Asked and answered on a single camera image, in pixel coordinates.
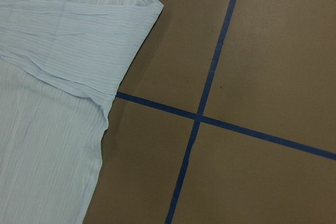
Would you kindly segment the light blue button shirt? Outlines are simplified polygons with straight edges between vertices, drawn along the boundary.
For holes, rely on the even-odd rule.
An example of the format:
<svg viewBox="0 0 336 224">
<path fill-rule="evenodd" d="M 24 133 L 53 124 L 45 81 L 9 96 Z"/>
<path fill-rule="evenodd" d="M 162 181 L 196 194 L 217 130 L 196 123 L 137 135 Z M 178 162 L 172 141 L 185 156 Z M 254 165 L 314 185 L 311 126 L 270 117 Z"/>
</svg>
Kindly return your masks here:
<svg viewBox="0 0 336 224">
<path fill-rule="evenodd" d="M 1 223 L 82 223 L 159 0 L 1 0 Z"/>
</svg>

